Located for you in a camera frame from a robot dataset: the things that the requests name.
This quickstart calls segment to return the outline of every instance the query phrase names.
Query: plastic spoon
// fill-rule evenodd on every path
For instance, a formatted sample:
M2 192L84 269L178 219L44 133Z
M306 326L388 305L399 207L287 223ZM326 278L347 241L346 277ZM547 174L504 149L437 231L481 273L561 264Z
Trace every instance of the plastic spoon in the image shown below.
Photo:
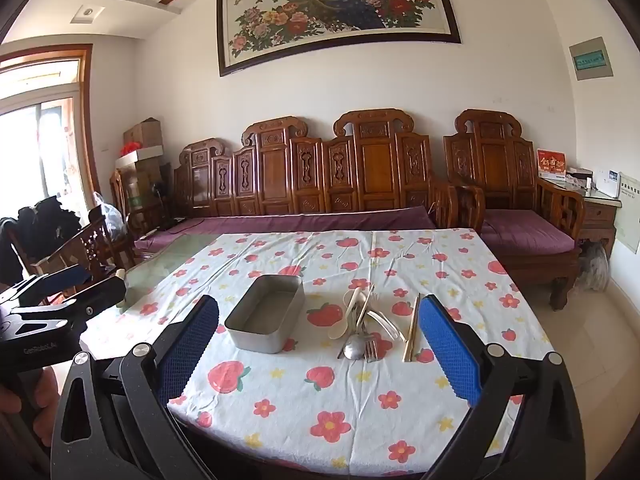
M347 311L344 313L344 316L342 316L340 321L335 322L329 327L329 339L340 339L344 333L347 332L347 329L349 328L349 314L351 313L353 306L356 304L361 291L361 287L358 287L353 291L351 301L349 302L349 306L347 307Z

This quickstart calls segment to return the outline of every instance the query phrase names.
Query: framed painting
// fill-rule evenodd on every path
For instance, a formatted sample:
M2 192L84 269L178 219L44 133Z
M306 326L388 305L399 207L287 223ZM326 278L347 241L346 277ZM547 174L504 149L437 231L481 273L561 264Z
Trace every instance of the framed painting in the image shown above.
M218 0L220 75L318 48L460 43L449 0Z

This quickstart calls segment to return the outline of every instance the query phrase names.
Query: blue textured pad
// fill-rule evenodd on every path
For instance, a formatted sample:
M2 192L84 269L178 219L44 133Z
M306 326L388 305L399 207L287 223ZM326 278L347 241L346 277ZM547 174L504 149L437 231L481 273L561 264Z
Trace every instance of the blue textured pad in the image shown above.
M422 333L455 394L475 406L481 394L480 369L445 316L448 314L443 314L431 298L420 302L418 325Z
M168 403L169 399L182 395L184 387L218 328L218 316L218 303L213 298L206 297L205 304L182 330L179 339L162 359L158 368L160 377L158 400L162 405Z

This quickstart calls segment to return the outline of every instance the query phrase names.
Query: purple cushion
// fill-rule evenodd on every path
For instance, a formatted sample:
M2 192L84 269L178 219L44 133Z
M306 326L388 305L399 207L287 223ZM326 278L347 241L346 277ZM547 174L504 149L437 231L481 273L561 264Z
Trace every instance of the purple cushion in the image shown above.
M575 247L569 235L523 209L487 209L480 237L500 254L559 254Z
M181 234L294 233L296 231L407 231L435 229L422 206L364 213L329 213L283 216L228 216L193 218L169 231L157 232L150 240L136 241L136 247L157 253Z

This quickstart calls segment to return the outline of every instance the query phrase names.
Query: clear plastic bag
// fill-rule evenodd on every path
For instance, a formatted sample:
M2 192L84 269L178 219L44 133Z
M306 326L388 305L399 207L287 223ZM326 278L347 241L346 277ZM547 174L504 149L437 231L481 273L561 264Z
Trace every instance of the clear plastic bag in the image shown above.
M601 243L585 247L579 258L580 276L576 285L582 290L603 292L609 283L609 261Z
M115 206L106 203L99 193L94 191L94 200L99 205L104 215L104 222L107 225L111 240L116 240L127 234L127 226L122 219L122 215Z

